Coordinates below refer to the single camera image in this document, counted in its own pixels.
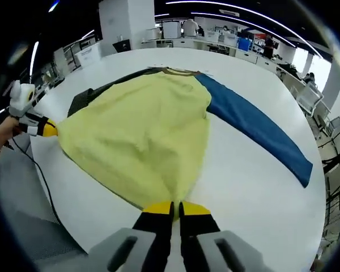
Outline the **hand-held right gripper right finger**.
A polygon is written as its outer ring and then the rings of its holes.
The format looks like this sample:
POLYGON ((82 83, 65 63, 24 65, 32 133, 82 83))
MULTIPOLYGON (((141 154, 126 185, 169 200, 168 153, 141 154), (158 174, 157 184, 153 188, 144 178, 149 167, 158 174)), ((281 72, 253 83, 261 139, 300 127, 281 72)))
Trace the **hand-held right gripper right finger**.
POLYGON ((257 249, 233 232, 220 230, 205 207, 183 201, 179 220, 186 271, 271 271, 257 249))

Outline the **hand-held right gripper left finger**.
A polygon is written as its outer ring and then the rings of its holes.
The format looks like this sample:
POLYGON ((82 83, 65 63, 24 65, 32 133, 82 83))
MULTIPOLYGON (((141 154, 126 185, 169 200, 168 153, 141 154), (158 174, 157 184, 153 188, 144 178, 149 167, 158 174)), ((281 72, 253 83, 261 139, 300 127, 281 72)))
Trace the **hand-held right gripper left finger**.
POLYGON ((171 250, 175 205, 142 210, 131 228, 121 228, 88 253, 88 271, 164 271, 171 250))

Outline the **person's left hand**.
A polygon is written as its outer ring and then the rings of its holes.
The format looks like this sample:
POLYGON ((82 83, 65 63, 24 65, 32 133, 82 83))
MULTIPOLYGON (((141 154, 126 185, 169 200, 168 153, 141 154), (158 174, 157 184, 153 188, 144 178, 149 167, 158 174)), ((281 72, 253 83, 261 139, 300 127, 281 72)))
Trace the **person's left hand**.
POLYGON ((2 122, 2 133, 7 139, 11 139, 22 133, 16 118, 8 116, 2 122))

